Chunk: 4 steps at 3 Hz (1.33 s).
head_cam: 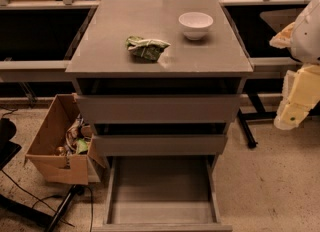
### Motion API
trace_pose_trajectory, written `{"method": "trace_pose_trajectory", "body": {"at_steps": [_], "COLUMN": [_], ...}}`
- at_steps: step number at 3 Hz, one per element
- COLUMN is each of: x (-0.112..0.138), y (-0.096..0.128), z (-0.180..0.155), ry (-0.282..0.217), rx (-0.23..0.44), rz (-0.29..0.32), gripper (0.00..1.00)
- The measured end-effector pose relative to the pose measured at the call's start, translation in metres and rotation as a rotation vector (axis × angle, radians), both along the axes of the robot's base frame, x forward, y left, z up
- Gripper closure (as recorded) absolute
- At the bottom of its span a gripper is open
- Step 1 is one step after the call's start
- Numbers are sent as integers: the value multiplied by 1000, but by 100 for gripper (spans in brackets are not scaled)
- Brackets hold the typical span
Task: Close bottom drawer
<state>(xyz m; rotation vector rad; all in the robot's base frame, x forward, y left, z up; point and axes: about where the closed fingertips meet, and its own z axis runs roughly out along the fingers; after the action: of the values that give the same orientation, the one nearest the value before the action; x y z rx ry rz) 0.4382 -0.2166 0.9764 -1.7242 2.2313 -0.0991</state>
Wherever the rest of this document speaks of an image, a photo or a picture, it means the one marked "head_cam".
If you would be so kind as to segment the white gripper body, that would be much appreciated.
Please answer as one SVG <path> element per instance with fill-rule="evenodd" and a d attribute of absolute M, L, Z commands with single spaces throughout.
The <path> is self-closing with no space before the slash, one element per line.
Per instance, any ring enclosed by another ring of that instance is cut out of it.
<path fill-rule="evenodd" d="M 288 70 L 274 125 L 281 130 L 298 127 L 319 102 L 320 66 L 306 64 L 296 72 Z"/>

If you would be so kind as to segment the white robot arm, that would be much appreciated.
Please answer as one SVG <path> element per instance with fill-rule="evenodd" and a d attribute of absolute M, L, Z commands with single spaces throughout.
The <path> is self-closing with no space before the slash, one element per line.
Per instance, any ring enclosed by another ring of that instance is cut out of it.
<path fill-rule="evenodd" d="M 292 57 L 302 63 L 296 72 L 284 77 L 282 97 L 274 125 L 291 130 L 320 102 L 320 0 L 311 0 L 296 20 L 277 33 L 272 47 L 289 48 Z"/>

